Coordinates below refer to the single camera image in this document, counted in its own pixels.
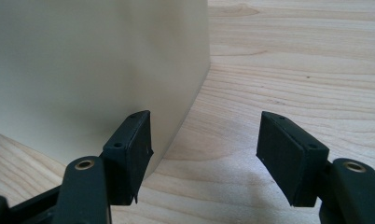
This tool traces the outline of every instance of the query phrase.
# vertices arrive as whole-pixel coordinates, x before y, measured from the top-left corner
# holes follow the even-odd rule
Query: screw hole
[[[121,146],[122,146],[121,143],[115,143],[115,144],[114,144],[114,147],[121,147]]]
[[[318,146],[316,144],[309,144],[309,147],[310,148],[318,148]]]
[[[90,169],[94,165],[94,161],[81,161],[75,166],[77,170],[87,170]]]
[[[363,167],[361,164],[358,164],[353,161],[347,161],[343,164],[347,169],[357,172],[357,173],[364,173],[366,171],[366,168]]]

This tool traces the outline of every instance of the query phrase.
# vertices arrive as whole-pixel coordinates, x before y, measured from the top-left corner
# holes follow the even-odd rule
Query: light wooden surface
[[[139,203],[114,223],[319,223],[255,157],[260,112],[294,120],[330,159],[375,168],[375,1],[209,1],[212,67]],[[0,135],[0,194],[22,202],[63,165]]]

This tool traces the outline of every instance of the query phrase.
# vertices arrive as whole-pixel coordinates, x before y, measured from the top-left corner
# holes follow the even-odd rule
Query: wooden table
[[[375,1],[209,0],[212,67],[139,203],[114,223],[319,223],[256,158],[260,112],[314,135],[331,160],[375,168]],[[14,205],[64,166],[0,135],[0,194]]]

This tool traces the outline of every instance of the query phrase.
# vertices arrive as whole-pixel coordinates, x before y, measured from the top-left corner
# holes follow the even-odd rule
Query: table surface
[[[290,207],[256,158],[261,111],[375,168],[375,1],[209,0],[211,70],[139,203],[114,223],[319,223]],[[10,205],[62,182],[64,166],[0,135]]]

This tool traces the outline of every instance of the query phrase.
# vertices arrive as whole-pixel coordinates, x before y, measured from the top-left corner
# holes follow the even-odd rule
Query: white box
[[[204,0],[0,0],[0,133],[66,164],[148,109],[148,174],[209,65]]]

